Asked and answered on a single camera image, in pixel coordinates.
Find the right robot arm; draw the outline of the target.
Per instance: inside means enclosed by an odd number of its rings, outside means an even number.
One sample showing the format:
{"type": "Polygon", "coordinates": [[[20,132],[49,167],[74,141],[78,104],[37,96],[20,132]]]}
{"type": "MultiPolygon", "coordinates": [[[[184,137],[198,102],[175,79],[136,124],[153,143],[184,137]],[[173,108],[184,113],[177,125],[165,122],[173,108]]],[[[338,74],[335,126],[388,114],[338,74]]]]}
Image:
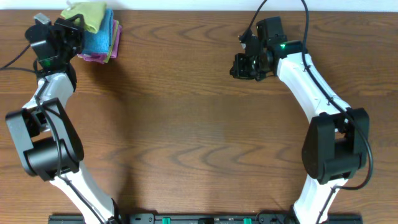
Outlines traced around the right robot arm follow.
{"type": "Polygon", "coordinates": [[[299,40],[262,43],[257,38],[242,41],[244,52],[235,56],[230,74],[237,79],[264,79],[272,72],[293,93],[303,109],[309,127],[302,147],[307,177],[302,192],[283,223],[353,223],[356,216],[328,214],[337,193],[359,190],[373,174],[373,155],[368,141],[369,115],[353,109],[327,84],[315,68],[310,54],[299,40]],[[363,183],[347,182],[368,165],[363,183]]]}

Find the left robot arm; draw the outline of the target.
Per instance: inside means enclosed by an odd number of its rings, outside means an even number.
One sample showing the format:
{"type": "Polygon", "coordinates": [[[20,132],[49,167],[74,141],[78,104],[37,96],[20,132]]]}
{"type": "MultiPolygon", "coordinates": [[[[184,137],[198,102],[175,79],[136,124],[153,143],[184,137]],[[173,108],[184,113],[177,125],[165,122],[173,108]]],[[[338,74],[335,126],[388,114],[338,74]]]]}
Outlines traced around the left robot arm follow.
{"type": "Polygon", "coordinates": [[[85,42],[85,18],[76,14],[55,22],[39,13],[25,37],[36,54],[37,90],[6,124],[22,167],[60,189],[79,209],[85,223],[124,223],[116,202],[99,188],[86,168],[82,142],[65,106],[76,90],[71,59],[85,42]]]}

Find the green microfiber cloth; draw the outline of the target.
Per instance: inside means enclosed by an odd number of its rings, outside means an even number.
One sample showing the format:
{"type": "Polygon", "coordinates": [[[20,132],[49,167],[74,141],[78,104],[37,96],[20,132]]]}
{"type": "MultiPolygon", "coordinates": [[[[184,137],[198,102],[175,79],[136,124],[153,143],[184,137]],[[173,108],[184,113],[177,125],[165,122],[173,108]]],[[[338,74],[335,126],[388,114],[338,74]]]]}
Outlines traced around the green microfiber cloth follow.
{"type": "Polygon", "coordinates": [[[61,16],[70,19],[81,14],[84,19],[84,29],[93,34],[98,33],[105,15],[105,2],[73,2],[61,12],[61,16]]]}

